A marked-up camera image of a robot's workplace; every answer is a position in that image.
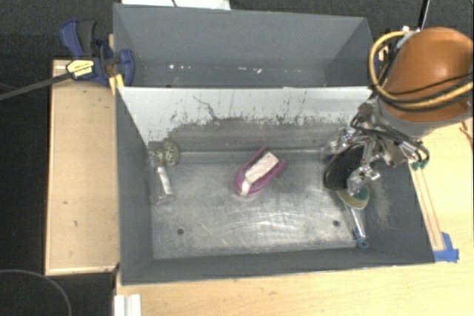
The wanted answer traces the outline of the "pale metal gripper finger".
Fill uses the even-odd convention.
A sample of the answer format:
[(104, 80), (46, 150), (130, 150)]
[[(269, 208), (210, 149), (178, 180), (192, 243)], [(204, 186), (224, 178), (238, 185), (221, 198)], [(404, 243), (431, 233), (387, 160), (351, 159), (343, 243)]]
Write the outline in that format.
[(321, 158), (330, 160), (355, 144), (356, 131), (352, 127), (341, 127), (334, 132), (321, 148)]
[(363, 163), (357, 169), (354, 169), (347, 179), (347, 192), (350, 196), (358, 194), (363, 187), (381, 177), (371, 164)]

